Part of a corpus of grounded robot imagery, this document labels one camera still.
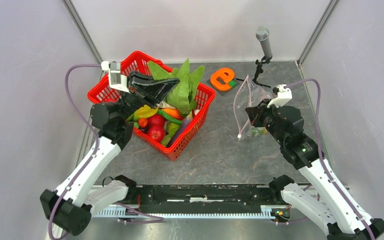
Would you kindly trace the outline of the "green toy leafy vegetable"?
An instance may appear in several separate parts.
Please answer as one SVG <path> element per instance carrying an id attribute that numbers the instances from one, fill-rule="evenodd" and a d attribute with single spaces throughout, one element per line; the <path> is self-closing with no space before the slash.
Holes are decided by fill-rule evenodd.
<path id="1" fill-rule="evenodd" d="M 170 91 L 165 98 L 165 102 L 176 108 L 182 114 L 188 114 L 194 107 L 194 100 L 198 85 L 205 73 L 205 66 L 200 65 L 194 71 L 190 71 L 190 61 L 188 59 L 180 68 L 173 68 L 171 72 L 163 69 L 154 61 L 147 62 L 148 69 L 156 81 L 170 78 L 178 78 L 179 83 Z"/>

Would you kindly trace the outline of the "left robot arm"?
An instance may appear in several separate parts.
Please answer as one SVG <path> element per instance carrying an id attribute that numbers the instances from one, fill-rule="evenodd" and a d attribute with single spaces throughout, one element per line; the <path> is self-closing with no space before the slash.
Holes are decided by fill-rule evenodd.
<path id="1" fill-rule="evenodd" d="M 107 206 L 123 201 L 133 203 L 137 190 L 121 180 L 91 192 L 95 181 L 107 165 L 130 141 L 134 124 L 129 121 L 134 112 L 143 106 L 156 109 L 167 95 L 180 83 L 177 77 L 154 79 L 150 75 L 119 71 L 107 73 L 109 86 L 121 93 L 115 102 L 94 104 L 91 119 L 86 125 L 91 129 L 94 144 L 73 172 L 54 190 L 46 189 L 40 202 L 48 219 L 48 236 L 54 239 L 53 227 L 61 228 L 60 239 L 66 235 L 82 233 L 96 213 Z"/>

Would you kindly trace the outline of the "purple toy eggplant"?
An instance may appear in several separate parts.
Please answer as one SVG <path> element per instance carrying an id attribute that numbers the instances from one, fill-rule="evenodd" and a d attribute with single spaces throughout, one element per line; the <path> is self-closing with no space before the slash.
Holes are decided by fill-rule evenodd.
<path id="1" fill-rule="evenodd" d="M 167 148 L 170 148 L 174 143 L 175 141 L 179 138 L 179 136 L 184 132 L 184 130 L 186 129 L 186 127 L 192 122 L 193 120 L 193 113 L 190 112 L 183 120 L 182 124 L 180 124 L 180 128 L 178 129 L 178 131 L 175 133 L 175 135 L 173 136 L 170 136 L 170 140 L 168 141 L 168 143 L 166 144 L 166 147 Z"/>

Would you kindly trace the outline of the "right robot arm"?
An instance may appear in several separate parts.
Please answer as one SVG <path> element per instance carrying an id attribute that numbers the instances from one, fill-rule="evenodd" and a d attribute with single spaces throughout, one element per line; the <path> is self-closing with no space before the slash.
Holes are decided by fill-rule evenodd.
<path id="1" fill-rule="evenodd" d="M 265 100 L 245 109 L 253 127 L 264 127 L 279 144 L 283 157 L 315 188 L 324 203 L 307 194 L 287 175 L 269 183 L 269 199 L 286 202 L 314 222 L 329 240 L 372 240 L 384 234 L 384 220 L 373 218 L 338 180 L 318 144 L 304 133 L 301 111 L 269 106 Z"/>

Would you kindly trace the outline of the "yellow green toy mango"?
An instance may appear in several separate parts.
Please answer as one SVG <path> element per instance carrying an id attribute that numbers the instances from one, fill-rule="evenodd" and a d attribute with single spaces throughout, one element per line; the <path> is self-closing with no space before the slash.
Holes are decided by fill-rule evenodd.
<path id="1" fill-rule="evenodd" d="M 258 137 L 267 134 L 268 131 L 265 127 L 252 127 L 249 136 Z"/>

